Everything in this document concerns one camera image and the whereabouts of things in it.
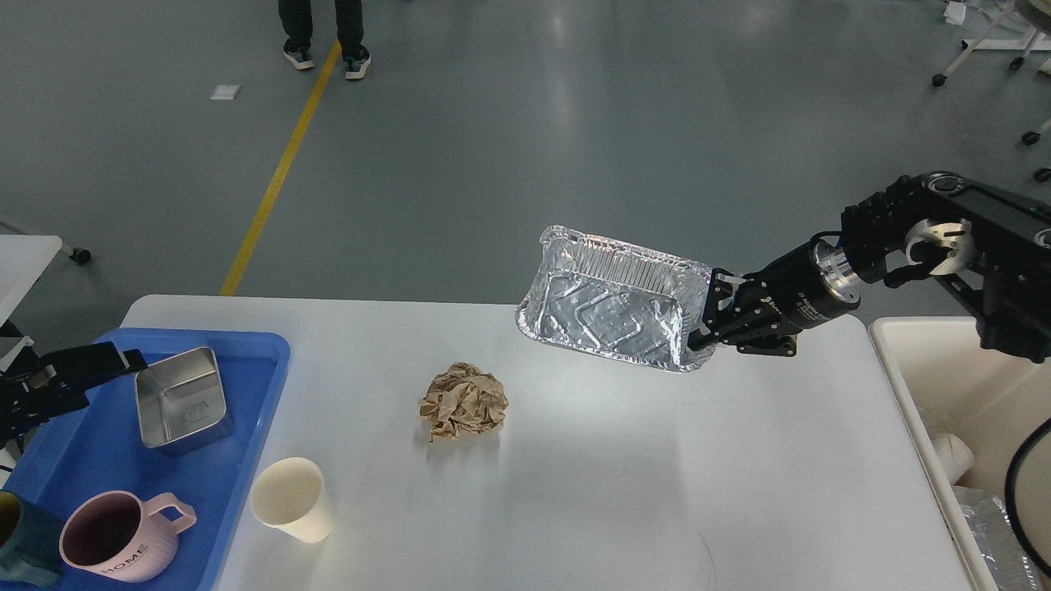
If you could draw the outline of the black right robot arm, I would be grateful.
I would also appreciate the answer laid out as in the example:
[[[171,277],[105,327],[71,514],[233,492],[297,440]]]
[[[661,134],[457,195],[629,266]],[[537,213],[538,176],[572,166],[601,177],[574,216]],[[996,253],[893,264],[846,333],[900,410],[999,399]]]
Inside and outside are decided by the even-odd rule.
[[[686,347],[791,358],[796,337],[856,310],[862,284],[934,279],[975,318],[980,347],[1049,356],[1049,207],[954,172],[901,176],[758,272],[712,272]]]

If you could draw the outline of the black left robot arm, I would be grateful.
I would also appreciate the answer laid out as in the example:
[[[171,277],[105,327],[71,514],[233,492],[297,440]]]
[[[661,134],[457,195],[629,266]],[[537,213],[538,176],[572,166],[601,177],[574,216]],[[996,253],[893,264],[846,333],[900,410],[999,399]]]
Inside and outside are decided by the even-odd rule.
[[[112,341],[37,355],[30,348],[12,360],[1,378],[1,439],[23,437],[50,419],[89,406],[87,392],[148,364],[139,349],[120,350]]]

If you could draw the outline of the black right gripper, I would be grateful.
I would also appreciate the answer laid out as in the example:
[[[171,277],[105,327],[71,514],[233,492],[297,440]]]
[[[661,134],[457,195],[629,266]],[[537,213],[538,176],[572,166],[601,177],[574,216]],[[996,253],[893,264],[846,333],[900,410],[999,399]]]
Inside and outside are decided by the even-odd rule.
[[[860,306],[857,284],[861,280],[845,252],[825,239],[812,238],[766,267],[780,268],[782,276],[776,281],[760,281],[753,272],[739,276],[745,280],[740,284],[714,281],[710,276],[700,325],[688,337],[691,351],[724,344],[748,355],[794,358],[799,332],[852,313]],[[738,295],[744,284],[746,295],[755,298],[766,318],[741,318]]]

